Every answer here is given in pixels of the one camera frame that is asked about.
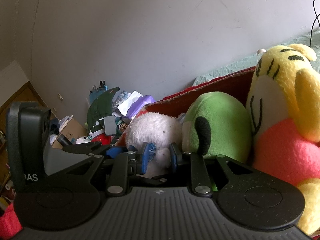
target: plush toy arm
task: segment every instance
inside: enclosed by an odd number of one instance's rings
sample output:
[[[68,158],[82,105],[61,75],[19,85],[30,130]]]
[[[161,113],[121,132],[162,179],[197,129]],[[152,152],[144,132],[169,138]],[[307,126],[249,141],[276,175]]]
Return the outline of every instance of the plush toy arm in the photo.
[[[294,121],[299,133],[313,142],[320,141],[320,74],[313,69],[300,69],[295,94],[299,113]]]

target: plush toy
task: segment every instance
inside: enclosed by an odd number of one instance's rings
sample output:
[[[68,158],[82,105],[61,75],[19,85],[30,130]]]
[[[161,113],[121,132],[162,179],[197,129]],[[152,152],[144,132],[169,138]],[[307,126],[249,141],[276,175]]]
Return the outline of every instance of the plush toy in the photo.
[[[252,122],[253,167],[302,191],[306,207],[299,227],[307,235],[320,227],[320,75],[302,44],[276,46],[256,67],[246,104]]]
[[[204,158],[224,154],[245,163],[251,149],[249,115],[233,96],[223,92],[202,94],[189,107],[182,126],[182,150],[196,152],[199,139],[197,117],[204,117],[211,128],[211,144]]]
[[[126,129],[125,142],[140,149],[143,142],[153,143],[156,147],[154,158],[148,163],[147,178],[168,173],[171,165],[170,143],[181,147],[182,124],[174,117],[149,112],[132,120]]]

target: white fluffy plush toy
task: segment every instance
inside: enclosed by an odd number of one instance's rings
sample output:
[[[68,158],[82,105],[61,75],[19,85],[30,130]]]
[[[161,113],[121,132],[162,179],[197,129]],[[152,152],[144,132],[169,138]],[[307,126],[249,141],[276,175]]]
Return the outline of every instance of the white fluffy plush toy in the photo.
[[[132,120],[126,129],[126,145],[140,149],[143,142],[154,143],[156,154],[148,163],[147,173],[151,178],[168,173],[171,165],[169,145],[182,142],[182,124],[174,117],[159,113],[146,113]]]

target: plush toy leg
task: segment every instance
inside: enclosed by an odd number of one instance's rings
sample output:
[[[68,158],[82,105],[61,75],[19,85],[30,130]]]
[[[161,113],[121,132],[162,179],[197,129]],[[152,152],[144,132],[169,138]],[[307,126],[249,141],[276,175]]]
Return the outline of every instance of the plush toy leg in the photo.
[[[298,227],[310,236],[320,229],[320,179],[307,179],[297,187],[306,201]]]
[[[313,69],[300,69],[295,94],[299,113],[294,121],[299,133],[313,142],[320,141],[320,74]]]

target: plush toy ear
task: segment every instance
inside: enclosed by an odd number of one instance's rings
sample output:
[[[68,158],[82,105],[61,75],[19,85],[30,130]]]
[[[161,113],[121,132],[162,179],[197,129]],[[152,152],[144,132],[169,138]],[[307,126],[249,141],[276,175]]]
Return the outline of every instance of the plush toy ear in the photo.
[[[291,44],[288,47],[293,48],[299,51],[303,56],[305,56],[308,60],[316,60],[317,55],[313,49],[303,44]]]

